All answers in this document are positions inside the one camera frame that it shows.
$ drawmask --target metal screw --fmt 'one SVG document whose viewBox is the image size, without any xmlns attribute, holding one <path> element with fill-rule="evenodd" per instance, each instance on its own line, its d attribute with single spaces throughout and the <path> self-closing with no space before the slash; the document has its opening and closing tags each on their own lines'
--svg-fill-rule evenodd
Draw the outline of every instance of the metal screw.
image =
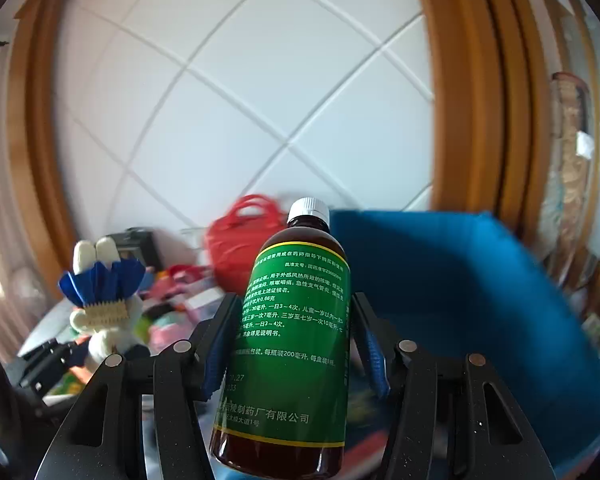
<svg viewBox="0 0 600 480">
<path fill-rule="evenodd" d="M 475 366 L 484 366 L 487 359 L 482 354 L 471 354 L 469 355 L 469 362 Z"/>
<path fill-rule="evenodd" d="M 178 341 L 175 345 L 173 345 L 173 351 L 178 354 L 184 354 L 184 352 L 188 352 L 191 350 L 191 343 L 186 339 L 182 341 Z"/>
<path fill-rule="evenodd" d="M 418 345 L 411 339 L 403 339 L 398 343 L 398 348 L 403 352 L 411 353 L 418 349 Z"/>
<path fill-rule="evenodd" d="M 118 366 L 122 362 L 122 355 L 119 354 L 111 354 L 109 357 L 104 359 L 104 364 L 113 368 Z"/>
</svg>

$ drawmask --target white bottle cap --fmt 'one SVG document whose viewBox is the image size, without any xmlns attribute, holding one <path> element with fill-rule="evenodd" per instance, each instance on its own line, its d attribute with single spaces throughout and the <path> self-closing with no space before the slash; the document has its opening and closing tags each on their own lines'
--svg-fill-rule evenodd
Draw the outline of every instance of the white bottle cap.
<svg viewBox="0 0 600 480">
<path fill-rule="evenodd" d="M 305 197 L 296 200 L 289 210 L 287 223 L 302 215 L 316 216 L 329 227 L 329 206 L 317 198 Z"/>
</svg>

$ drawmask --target green label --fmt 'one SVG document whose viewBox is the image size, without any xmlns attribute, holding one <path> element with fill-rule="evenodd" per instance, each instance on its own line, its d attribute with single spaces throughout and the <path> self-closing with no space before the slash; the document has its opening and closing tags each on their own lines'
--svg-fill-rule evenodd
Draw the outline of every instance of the green label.
<svg viewBox="0 0 600 480">
<path fill-rule="evenodd" d="M 349 266 L 307 242 L 256 258 L 216 428 L 274 444 L 344 446 Z"/>
</svg>

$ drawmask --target medicine bottle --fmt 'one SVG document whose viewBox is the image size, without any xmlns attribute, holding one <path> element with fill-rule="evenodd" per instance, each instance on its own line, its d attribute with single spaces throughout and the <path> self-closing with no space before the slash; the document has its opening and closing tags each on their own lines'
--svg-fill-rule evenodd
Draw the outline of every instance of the medicine bottle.
<svg viewBox="0 0 600 480">
<path fill-rule="evenodd" d="M 328 478 L 344 452 L 350 275 L 329 209 L 296 201 L 254 263 L 210 448 L 266 478 Z"/>
</svg>

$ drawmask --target curtain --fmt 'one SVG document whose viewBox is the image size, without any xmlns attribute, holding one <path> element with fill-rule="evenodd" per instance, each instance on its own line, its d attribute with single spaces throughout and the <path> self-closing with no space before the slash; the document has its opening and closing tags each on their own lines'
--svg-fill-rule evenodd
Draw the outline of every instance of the curtain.
<svg viewBox="0 0 600 480">
<path fill-rule="evenodd" d="M 11 183 L 6 139 L 9 47 L 0 46 L 0 360 L 17 354 L 48 307 Z"/>
</svg>

